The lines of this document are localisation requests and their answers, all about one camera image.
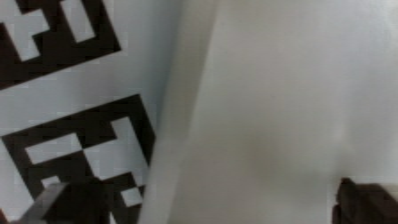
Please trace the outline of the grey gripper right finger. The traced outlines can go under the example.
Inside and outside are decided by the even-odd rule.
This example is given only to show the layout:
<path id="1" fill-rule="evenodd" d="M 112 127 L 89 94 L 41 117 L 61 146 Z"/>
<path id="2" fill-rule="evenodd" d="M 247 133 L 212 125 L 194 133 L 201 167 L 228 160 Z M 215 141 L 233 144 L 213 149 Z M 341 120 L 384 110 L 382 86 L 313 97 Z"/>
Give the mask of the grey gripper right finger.
<path id="1" fill-rule="evenodd" d="M 398 224 L 398 200 L 379 184 L 341 179 L 332 224 Z"/>

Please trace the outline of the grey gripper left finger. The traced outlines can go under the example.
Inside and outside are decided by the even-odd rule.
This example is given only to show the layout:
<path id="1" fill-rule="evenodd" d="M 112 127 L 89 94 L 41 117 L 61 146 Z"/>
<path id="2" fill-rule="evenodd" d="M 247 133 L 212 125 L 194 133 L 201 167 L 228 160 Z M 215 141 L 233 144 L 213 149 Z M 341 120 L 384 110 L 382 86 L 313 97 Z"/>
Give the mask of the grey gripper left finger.
<path id="1" fill-rule="evenodd" d="M 110 224 L 105 186 L 98 178 L 52 184 L 16 224 Z"/>

